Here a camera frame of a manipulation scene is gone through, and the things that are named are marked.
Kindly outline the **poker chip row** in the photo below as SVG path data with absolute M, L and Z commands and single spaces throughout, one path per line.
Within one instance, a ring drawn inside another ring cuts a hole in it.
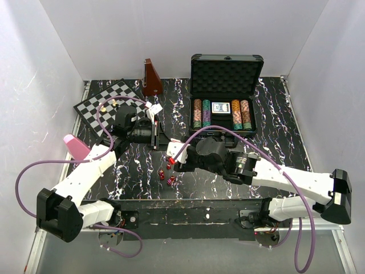
M 202 127 L 202 101 L 195 99 L 193 102 L 193 129 Z
M 249 102 L 247 100 L 240 101 L 242 126 L 244 130 L 252 130 L 252 122 L 250 117 Z

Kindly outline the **blue playing card deck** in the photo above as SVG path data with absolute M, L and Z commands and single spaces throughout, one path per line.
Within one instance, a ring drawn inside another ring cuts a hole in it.
M 212 102 L 212 114 L 230 114 L 231 107 L 229 102 Z

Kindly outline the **orange green chip row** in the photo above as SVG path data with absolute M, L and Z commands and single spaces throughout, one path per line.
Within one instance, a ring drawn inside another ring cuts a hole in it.
M 232 100 L 232 115 L 234 130 L 242 130 L 243 125 L 239 100 Z

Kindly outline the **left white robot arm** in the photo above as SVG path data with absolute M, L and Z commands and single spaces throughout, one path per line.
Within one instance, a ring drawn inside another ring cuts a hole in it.
M 132 106 L 117 111 L 115 124 L 104 131 L 100 142 L 87 150 L 82 162 L 54 188 L 42 189 L 36 200 L 36 224 L 66 243 L 73 241 L 83 228 L 105 224 L 116 228 L 123 222 L 121 206 L 103 198 L 82 204 L 88 190 L 116 163 L 131 143 L 148 143 L 158 134 L 155 118 L 160 104 L 146 104 L 147 116 L 136 117 Z

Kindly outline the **black white chessboard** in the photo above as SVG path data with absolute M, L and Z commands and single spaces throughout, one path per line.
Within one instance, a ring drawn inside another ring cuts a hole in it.
M 96 118 L 96 112 L 98 107 L 110 97 L 115 97 L 118 95 L 139 99 L 139 96 L 126 84 L 124 79 L 121 79 L 118 82 L 107 87 L 103 91 L 91 96 L 89 99 L 85 99 L 84 101 L 74 106 L 75 111 L 80 115 L 82 121 L 95 137 L 98 138 L 103 133 L 103 129 Z M 118 102 L 119 107 L 135 106 L 138 118 L 143 118 L 145 116 L 145 107 L 141 102 L 137 102 L 132 99 L 116 101 Z M 108 127 L 115 121 L 117 108 L 114 108 L 112 106 L 112 100 L 103 104 L 102 107 L 106 108 L 106 112 L 100 111 L 99 119 L 104 127 Z

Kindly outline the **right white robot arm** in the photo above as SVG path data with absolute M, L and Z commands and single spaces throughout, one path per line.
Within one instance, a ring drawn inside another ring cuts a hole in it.
M 252 223 L 271 227 L 276 222 L 299 217 L 321 217 L 334 224 L 351 223 L 352 187 L 345 170 L 316 173 L 279 166 L 254 153 L 228 150 L 213 138 L 201 139 L 195 146 L 170 142 L 167 154 L 177 172 L 199 168 L 222 176 L 237 185 L 263 186 L 295 193 L 290 198 L 268 198 Z

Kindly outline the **leftmost poker chip row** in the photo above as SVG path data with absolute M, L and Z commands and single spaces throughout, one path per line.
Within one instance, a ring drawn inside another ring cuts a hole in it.
M 202 101 L 195 99 L 193 102 L 193 129 L 202 127 Z

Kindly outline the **black poker chip case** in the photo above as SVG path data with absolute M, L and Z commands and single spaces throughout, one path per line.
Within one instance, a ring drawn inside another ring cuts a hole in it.
M 253 137 L 257 133 L 254 115 L 253 96 L 264 64 L 260 55 L 212 55 L 195 54 L 191 57 L 190 79 L 190 125 L 189 131 L 196 131 L 202 137 L 212 136 L 217 141 L 225 142 L 226 147 L 233 148 L 237 139 Z M 212 102 L 229 102 L 230 114 L 212 114 L 211 125 L 193 129 L 193 102 L 207 99 Z M 232 115 L 232 100 L 247 100 L 249 102 L 252 130 L 234 130 Z

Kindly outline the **brown wooden metronome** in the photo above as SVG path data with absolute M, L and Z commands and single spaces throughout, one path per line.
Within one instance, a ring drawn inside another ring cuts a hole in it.
M 142 84 L 142 94 L 144 97 L 160 95 L 163 93 L 162 81 L 149 58 L 144 61 L 144 77 Z

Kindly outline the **black front mounting bar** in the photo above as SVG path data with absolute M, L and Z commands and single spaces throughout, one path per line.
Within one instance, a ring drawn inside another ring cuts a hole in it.
M 235 220 L 259 211 L 261 199 L 141 199 L 114 200 L 123 228 L 142 239 L 255 240 L 254 231 Z

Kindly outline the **pink metronome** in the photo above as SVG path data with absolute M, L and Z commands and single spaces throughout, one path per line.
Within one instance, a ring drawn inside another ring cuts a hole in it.
M 90 153 L 91 149 L 83 141 L 75 137 L 73 134 L 67 134 L 63 141 L 68 152 L 75 160 L 84 160 Z

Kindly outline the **rightmost poker chip row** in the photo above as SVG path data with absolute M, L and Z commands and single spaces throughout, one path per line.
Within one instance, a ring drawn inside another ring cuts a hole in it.
M 250 117 L 249 102 L 247 100 L 240 101 L 242 126 L 244 130 L 252 130 L 252 122 Z

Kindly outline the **green purple chip row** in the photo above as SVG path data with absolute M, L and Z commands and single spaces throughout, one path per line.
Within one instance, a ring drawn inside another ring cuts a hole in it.
M 205 99 L 202 101 L 202 126 L 207 127 L 210 125 L 211 125 L 210 101 Z

